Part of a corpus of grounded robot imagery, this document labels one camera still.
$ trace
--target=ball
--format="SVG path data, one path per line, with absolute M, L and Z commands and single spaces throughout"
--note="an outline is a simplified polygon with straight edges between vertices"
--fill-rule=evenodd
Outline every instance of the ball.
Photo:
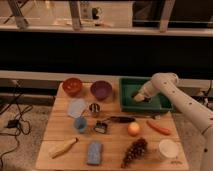
M 140 133 L 140 125 L 137 122 L 131 122 L 128 125 L 127 131 L 130 136 L 137 136 Z

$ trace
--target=grapes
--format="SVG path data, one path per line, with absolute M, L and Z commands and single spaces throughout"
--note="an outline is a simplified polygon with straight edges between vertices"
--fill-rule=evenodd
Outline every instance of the grapes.
M 141 157 L 147 151 L 147 141 L 144 138 L 139 138 L 127 148 L 123 158 L 121 168 L 126 168 L 134 159 Z

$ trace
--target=blue sponge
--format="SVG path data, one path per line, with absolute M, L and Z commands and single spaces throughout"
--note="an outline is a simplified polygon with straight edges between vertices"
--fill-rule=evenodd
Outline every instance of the blue sponge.
M 92 141 L 88 147 L 87 164 L 88 165 L 100 165 L 102 143 L 100 141 Z

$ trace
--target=blue cup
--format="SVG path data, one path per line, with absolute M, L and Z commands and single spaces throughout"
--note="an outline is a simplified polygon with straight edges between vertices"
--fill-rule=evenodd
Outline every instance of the blue cup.
M 79 133 L 84 133 L 87 129 L 87 120 L 82 116 L 76 118 L 74 121 L 74 127 L 78 130 Z

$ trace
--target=orange bowl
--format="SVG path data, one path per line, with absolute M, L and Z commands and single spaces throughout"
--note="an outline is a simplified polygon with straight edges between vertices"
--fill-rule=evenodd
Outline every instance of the orange bowl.
M 78 78 L 68 78 L 63 82 L 62 87 L 68 95 L 75 96 L 82 90 L 83 84 Z

